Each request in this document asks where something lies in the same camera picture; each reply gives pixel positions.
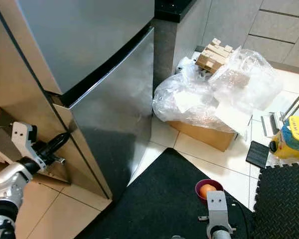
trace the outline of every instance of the refrigerator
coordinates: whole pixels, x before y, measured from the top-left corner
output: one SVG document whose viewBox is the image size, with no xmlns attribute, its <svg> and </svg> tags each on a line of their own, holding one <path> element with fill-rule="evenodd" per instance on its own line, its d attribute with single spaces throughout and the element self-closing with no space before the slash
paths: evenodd
<svg viewBox="0 0 299 239">
<path fill-rule="evenodd" d="M 154 0 L 0 0 L 20 58 L 114 200 L 150 139 L 153 16 Z"/>
</svg>

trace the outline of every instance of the clear plastic bag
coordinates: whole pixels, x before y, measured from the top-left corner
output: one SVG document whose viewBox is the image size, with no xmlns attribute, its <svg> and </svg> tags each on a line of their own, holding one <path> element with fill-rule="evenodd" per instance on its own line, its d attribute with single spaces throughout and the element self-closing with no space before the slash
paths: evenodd
<svg viewBox="0 0 299 239">
<path fill-rule="evenodd" d="M 227 64 L 209 79 L 214 97 L 219 102 L 252 114 L 264 110 L 282 90 L 275 70 L 258 52 L 236 49 Z"/>
<path fill-rule="evenodd" d="M 209 73 L 202 72 L 194 63 L 183 66 L 180 73 L 167 78 L 156 88 L 153 100 L 156 116 L 162 121 L 176 120 L 233 132 L 214 116 L 218 102 L 207 82 L 209 77 Z"/>
</svg>

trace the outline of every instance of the black floor mat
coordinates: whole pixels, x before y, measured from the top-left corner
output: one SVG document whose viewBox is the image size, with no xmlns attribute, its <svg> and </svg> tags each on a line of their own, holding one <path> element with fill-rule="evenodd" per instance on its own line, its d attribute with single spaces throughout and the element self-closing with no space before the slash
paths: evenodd
<svg viewBox="0 0 299 239">
<path fill-rule="evenodd" d="M 203 239 L 207 222 L 197 216 L 208 211 L 199 202 L 195 184 L 208 178 L 174 149 L 168 148 L 77 238 L 88 239 L 170 239 L 174 235 L 186 239 Z M 242 205 L 249 230 L 252 213 Z M 228 207 L 229 223 L 236 226 L 235 237 L 246 239 L 246 224 L 238 206 Z"/>
<path fill-rule="evenodd" d="M 299 165 L 260 170 L 255 239 L 299 239 Z"/>
<path fill-rule="evenodd" d="M 246 161 L 260 168 L 265 168 L 268 158 L 269 148 L 261 143 L 251 141 Z"/>
</svg>

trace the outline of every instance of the yellow toy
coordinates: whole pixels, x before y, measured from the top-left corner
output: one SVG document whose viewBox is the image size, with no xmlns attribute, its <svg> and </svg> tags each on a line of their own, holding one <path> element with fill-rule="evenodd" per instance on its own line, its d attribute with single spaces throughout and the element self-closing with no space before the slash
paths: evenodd
<svg viewBox="0 0 299 239">
<path fill-rule="evenodd" d="M 290 116 L 269 144 L 279 158 L 299 158 L 299 116 Z"/>
</svg>

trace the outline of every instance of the refrigerator door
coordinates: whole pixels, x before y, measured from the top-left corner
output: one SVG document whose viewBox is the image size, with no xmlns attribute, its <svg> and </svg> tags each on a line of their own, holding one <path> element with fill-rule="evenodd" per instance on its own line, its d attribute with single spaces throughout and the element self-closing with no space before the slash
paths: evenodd
<svg viewBox="0 0 299 239">
<path fill-rule="evenodd" d="M 69 110 L 117 199 L 135 172 L 151 132 L 151 28 L 135 48 Z"/>
<path fill-rule="evenodd" d="M 44 89 L 64 94 L 153 18 L 154 0 L 0 0 L 0 10 Z"/>
</svg>

